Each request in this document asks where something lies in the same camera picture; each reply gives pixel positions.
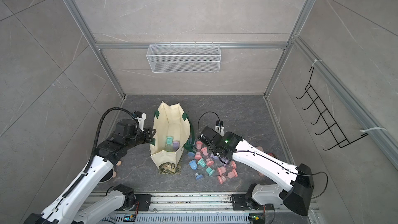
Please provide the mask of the cream canvas tote bag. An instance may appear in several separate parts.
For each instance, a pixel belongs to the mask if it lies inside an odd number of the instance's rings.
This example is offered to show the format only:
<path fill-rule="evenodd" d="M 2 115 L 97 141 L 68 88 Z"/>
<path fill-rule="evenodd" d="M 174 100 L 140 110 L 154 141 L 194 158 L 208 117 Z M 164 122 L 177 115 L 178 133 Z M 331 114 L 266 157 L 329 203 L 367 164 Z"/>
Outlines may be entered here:
<path fill-rule="evenodd" d="M 150 157 L 160 172 L 174 174 L 178 170 L 183 152 L 195 151 L 195 131 L 192 122 L 179 103 L 168 105 L 162 102 L 154 112 L 153 129 L 157 133 L 154 136 L 155 145 L 150 145 Z M 172 136 L 173 141 L 180 142 L 176 152 L 164 150 L 167 136 Z"/>

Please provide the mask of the purple hourglass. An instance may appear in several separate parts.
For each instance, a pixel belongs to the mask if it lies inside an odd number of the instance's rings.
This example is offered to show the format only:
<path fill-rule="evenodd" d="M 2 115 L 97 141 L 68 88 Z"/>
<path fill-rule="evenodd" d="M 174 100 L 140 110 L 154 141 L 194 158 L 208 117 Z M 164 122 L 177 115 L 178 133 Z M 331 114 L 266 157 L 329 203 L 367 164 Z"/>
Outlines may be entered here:
<path fill-rule="evenodd" d="M 173 152 L 176 152 L 179 149 L 179 147 L 180 147 L 180 142 L 179 141 L 173 141 L 172 142 Z"/>

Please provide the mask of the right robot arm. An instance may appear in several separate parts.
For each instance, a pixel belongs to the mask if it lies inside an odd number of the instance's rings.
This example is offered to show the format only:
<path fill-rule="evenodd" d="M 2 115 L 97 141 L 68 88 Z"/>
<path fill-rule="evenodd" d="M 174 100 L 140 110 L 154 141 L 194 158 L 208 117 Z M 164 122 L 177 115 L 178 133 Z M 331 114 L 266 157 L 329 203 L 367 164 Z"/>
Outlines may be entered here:
<path fill-rule="evenodd" d="M 205 143 L 203 161 L 218 158 L 222 166 L 215 169 L 220 184 L 238 176 L 238 162 L 251 167 L 271 179 L 274 184 L 251 184 L 245 194 L 245 203 L 251 209 L 273 204 L 283 205 L 300 216 L 307 216 L 312 200 L 324 195 L 324 191 L 314 196 L 316 173 L 305 164 L 296 166 L 278 160 L 272 153 L 265 153 L 251 145 L 243 137 L 225 132 L 223 121 L 217 119 L 215 128 L 198 128 L 198 141 Z"/>

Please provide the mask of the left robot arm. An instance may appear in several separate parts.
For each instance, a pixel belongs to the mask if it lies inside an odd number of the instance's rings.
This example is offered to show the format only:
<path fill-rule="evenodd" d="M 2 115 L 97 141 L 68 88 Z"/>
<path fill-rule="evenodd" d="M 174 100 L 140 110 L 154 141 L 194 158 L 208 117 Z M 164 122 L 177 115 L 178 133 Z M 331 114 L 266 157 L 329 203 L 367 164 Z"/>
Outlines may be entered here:
<path fill-rule="evenodd" d="M 127 113 L 129 119 L 119 121 L 114 132 L 100 143 L 98 140 L 102 124 L 112 111 Z M 30 214 L 24 222 L 26 224 L 96 224 L 116 210 L 138 210 L 139 201 L 134 190 L 125 185 L 112 187 L 106 196 L 85 209 L 82 205 L 100 182 L 114 176 L 114 167 L 127 155 L 129 149 L 151 143 L 156 131 L 144 126 L 145 119 L 146 114 L 142 112 L 132 113 L 121 107 L 108 109 L 99 120 L 93 148 L 84 169 L 48 207 L 40 214 Z"/>

